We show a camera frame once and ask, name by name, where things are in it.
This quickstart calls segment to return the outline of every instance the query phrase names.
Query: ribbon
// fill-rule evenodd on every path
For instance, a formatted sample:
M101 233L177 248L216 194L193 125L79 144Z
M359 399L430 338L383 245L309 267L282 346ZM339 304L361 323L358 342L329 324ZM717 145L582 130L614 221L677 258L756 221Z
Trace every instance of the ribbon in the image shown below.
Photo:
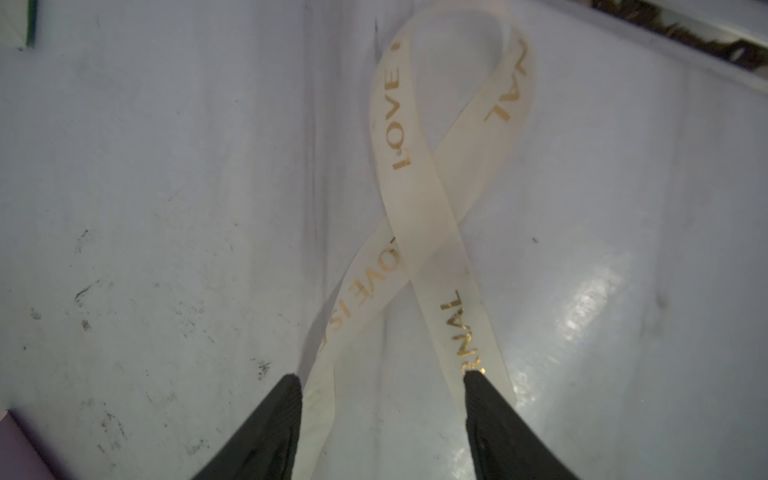
M508 26L502 58L434 152L425 142L411 79L411 41L424 21L483 12ZM467 370L479 370L511 404L515 392L482 303L457 223L520 138L531 108L533 55L498 4L443 2L398 32L372 80L369 126L387 217L355 255L304 387L293 479L311 477L333 425L333 363L408 282L461 415Z

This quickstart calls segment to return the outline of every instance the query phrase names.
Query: shiny white surface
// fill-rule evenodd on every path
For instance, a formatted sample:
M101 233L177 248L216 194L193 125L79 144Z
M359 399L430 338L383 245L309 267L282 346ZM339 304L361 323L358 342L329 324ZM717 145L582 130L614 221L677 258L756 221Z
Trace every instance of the shiny white surface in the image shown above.
M0 51L0 407L74 478L191 476L383 215L367 81L411 4L177 3L46 4ZM518 411L582 478L760 478L768 97L511 6L535 111L462 232ZM483 25L425 33L430 141ZM337 397L315 478L473 478L410 289Z

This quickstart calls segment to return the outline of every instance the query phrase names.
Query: cream ribbon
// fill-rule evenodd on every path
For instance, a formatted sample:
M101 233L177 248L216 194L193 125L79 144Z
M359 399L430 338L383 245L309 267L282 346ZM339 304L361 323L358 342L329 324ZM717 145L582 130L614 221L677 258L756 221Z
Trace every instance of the cream ribbon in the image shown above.
M430 153L416 110L411 40L425 20L450 12L493 15L511 34L496 69ZM333 425L334 361L409 281L460 415L469 369L482 371L515 404L457 222L519 139L534 82L531 49L495 3L438 3L414 15L383 53L372 80L369 121L387 218L346 271L304 387L294 480L311 477Z

